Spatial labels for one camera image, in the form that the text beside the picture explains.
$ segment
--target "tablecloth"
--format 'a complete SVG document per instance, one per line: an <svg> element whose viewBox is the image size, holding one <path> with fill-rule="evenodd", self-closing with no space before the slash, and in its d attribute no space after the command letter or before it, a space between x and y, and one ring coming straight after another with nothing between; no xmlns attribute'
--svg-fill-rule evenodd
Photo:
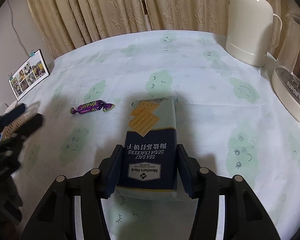
<svg viewBox="0 0 300 240"><path fill-rule="evenodd" d="M194 31L152 31L107 38L57 58L51 75L21 102L45 116L25 143L15 174L24 228L60 174L81 176L124 144L134 100L178 96L177 140L189 156L217 175L241 174L270 214L282 238L300 226L300 123L271 87L276 64L256 68L231 57L225 36ZM70 107L102 99L116 107L71 115ZM114 193L103 201L112 239L188 239L197 200L130 199ZM80 205L76 204L78 240ZM220 197L217 239L223 237Z"/></svg>

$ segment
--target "candy wrapper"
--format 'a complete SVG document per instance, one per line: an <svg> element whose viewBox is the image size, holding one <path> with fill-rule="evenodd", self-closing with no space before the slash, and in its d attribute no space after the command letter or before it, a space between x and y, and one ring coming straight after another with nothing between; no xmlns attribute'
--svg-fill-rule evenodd
<svg viewBox="0 0 300 240"><path fill-rule="evenodd" d="M83 105L78 106L77 110L75 110L73 107L70 108L70 113L75 114L86 114L94 111L99 111L103 108L104 112L110 111L112 108L114 108L114 104L106 103L102 100L96 100L92 101Z"/></svg>

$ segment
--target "photo frame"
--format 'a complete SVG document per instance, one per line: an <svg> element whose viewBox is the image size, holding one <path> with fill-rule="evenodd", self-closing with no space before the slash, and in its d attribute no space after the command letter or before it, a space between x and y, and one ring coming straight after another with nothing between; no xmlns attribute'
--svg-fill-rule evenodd
<svg viewBox="0 0 300 240"><path fill-rule="evenodd" d="M16 99L19 101L49 75L50 72L39 49L13 74L9 84Z"/></svg>

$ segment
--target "beige curtain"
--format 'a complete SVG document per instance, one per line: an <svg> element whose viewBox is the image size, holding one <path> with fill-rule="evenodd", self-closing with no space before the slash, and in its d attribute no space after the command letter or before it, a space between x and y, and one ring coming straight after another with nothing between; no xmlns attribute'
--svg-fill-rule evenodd
<svg viewBox="0 0 300 240"><path fill-rule="evenodd" d="M293 0L268 0L283 21L278 48L269 52L277 57L286 36L286 15L300 13ZM145 0L154 30L196 30L227 35L229 0ZM273 33L279 27L274 22Z"/></svg>
<svg viewBox="0 0 300 240"><path fill-rule="evenodd" d="M146 31L141 0L27 0L56 57L111 36Z"/></svg>

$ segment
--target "white thermos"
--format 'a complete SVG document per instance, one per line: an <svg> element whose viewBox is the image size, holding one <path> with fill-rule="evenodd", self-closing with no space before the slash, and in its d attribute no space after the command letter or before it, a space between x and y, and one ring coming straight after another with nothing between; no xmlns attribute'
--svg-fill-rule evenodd
<svg viewBox="0 0 300 240"><path fill-rule="evenodd" d="M274 17L279 28L271 41ZM267 0L230 0L226 51L240 61L262 67L270 41L273 48L279 45L281 28L282 21Z"/></svg>

